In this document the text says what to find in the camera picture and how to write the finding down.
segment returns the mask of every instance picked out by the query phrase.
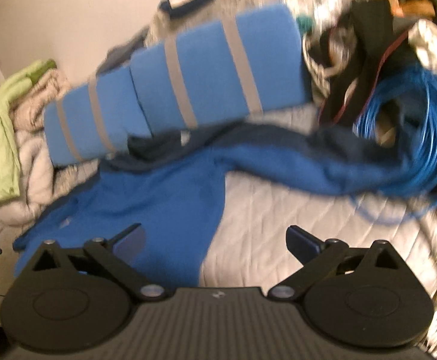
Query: blue blanket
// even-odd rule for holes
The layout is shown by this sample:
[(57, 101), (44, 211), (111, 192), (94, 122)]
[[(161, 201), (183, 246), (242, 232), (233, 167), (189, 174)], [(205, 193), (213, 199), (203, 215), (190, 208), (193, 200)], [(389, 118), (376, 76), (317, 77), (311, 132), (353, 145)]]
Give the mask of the blue blanket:
[(376, 191), (407, 171), (415, 138), (404, 131), (401, 149), (386, 149), (337, 126), (304, 136), (236, 123), (195, 130), (185, 145), (179, 133), (130, 139), (129, 155), (102, 162), (95, 179), (49, 207), (15, 241), (23, 251), (16, 274), (46, 239), (80, 247), (142, 223), (145, 246), (131, 241), (127, 263), (169, 288), (196, 286), (224, 209), (227, 172), (327, 195)]
[(301, 36), (283, 4), (215, 21), (138, 50), (45, 110), (52, 162), (127, 149), (129, 135), (242, 119), (311, 100)]

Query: gray strap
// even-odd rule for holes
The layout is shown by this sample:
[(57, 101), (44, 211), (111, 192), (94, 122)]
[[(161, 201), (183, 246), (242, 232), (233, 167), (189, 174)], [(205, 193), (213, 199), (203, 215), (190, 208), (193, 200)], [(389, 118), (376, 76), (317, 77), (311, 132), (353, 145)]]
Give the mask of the gray strap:
[(178, 60), (176, 38), (174, 36), (167, 38), (164, 42), (164, 48), (166, 66), (169, 69), (170, 83), (177, 98), (178, 109), (182, 114), (185, 125), (188, 128), (195, 128), (198, 126), (198, 123), (183, 81), (180, 61)]
[(92, 114), (94, 115), (95, 128), (97, 128), (98, 136), (106, 149), (109, 152), (115, 153), (118, 150), (113, 146), (109, 135), (106, 133), (102, 110), (100, 109), (100, 103), (98, 102), (96, 76), (91, 77), (88, 82), (88, 95), (90, 97), (90, 106), (92, 107)]
[(242, 85), (243, 95), (245, 96), (249, 112), (251, 114), (263, 112), (257, 85), (253, 78), (253, 73), (250, 68), (247, 53), (243, 47), (242, 39), (240, 38), (240, 33), (238, 32), (235, 18), (223, 19), (222, 26), (240, 84)]
[(71, 137), (70, 129), (67, 123), (67, 117), (65, 116), (65, 110), (63, 109), (62, 100), (57, 101), (57, 115), (58, 121), (60, 122), (60, 127), (63, 132), (63, 136), (65, 137), (65, 143), (67, 144), (70, 153), (74, 156), (77, 162), (82, 162), (84, 159), (80, 156), (75, 144), (73, 143), (73, 139)]

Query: blue fabric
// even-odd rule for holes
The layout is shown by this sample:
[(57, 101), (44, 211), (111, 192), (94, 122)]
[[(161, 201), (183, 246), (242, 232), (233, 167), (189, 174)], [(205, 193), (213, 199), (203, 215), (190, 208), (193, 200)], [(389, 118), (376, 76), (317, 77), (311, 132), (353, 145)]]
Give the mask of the blue fabric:
[[(289, 9), (283, 4), (269, 5), (238, 15), (236, 20), (263, 110), (310, 101), (311, 83), (303, 63), (301, 36)], [(178, 35), (177, 52), (199, 126), (248, 115), (221, 23), (207, 23)], [(170, 83), (164, 45), (136, 52), (130, 70), (152, 134), (185, 128)]]
[[(227, 172), (242, 170), (292, 188), (342, 195), (375, 191), (399, 179), (409, 166), (406, 151), (380, 148), (343, 129), (303, 136), (276, 126), (249, 126), (236, 127), (237, 137), (224, 135), (213, 146), (140, 174), (110, 171), (104, 162), (95, 182), (64, 198), (15, 241), (16, 250), (25, 249), (15, 273), (46, 239), (80, 247), (142, 223), (145, 246), (137, 245), (133, 262), (127, 256), (130, 265), (169, 288), (196, 286), (222, 217)], [(256, 143), (238, 143), (247, 135)]]
[[(137, 101), (127, 67), (121, 67), (97, 78), (97, 93), (106, 132), (114, 147), (127, 151), (129, 135), (150, 137), (150, 130)], [(67, 93), (61, 100), (72, 140), (84, 159), (104, 157), (109, 151), (102, 144), (93, 119), (88, 85)], [(74, 164), (57, 114), (57, 104), (45, 109), (45, 136), (55, 166)]]

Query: dark blue cloth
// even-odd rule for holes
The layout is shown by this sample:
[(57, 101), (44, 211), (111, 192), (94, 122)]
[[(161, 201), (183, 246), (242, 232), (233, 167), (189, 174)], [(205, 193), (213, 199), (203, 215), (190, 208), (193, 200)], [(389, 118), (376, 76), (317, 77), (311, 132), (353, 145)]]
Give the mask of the dark blue cloth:
[[(196, 286), (222, 217), (227, 172), (242, 170), (304, 191), (344, 195), (393, 183), (413, 152), (380, 147), (339, 126), (305, 136), (235, 123), (191, 134), (184, 146), (178, 133), (129, 140), (131, 154), (103, 162), (94, 180), (57, 202), (15, 241), (14, 248), (24, 250), (15, 272), (46, 239), (80, 247), (142, 223), (145, 245), (137, 247), (131, 266), (169, 288)], [(410, 143), (409, 138), (400, 134), (399, 140)]]
[(168, 13), (171, 19), (178, 19), (179, 17), (186, 16), (193, 11), (203, 7), (206, 3), (212, 0), (191, 0), (188, 3), (180, 5), (179, 7), (172, 8), (169, 0), (162, 0), (158, 9)]

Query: light green blanket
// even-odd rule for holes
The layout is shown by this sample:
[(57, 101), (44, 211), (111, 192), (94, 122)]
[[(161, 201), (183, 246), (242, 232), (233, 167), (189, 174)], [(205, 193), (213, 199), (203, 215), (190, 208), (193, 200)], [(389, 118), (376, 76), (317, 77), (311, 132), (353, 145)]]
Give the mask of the light green blanket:
[(55, 62), (37, 61), (0, 86), (0, 203), (20, 196), (20, 161), (9, 117), (10, 104), (25, 95)]

